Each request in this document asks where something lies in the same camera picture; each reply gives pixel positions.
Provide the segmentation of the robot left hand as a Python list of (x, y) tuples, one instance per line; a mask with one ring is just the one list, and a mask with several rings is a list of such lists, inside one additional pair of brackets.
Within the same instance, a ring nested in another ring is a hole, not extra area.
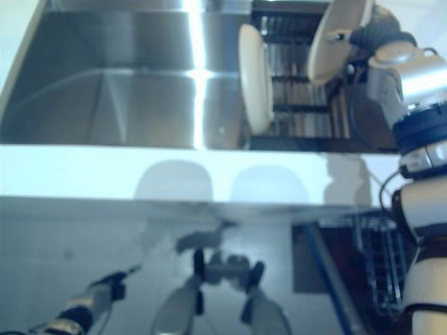
[(63, 312), (69, 320), (78, 323), (86, 334), (115, 302), (126, 296), (125, 280), (141, 270), (142, 265), (108, 274), (92, 282), (80, 295), (73, 297)]

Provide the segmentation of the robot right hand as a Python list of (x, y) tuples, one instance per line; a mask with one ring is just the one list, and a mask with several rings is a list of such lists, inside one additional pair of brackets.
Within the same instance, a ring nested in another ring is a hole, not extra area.
[(399, 20), (387, 8), (374, 4), (367, 10), (367, 14), (369, 19), (366, 24), (356, 29), (331, 29), (325, 33), (325, 41), (347, 43), (371, 54), (389, 43), (405, 42), (418, 47), (413, 34), (403, 31)]

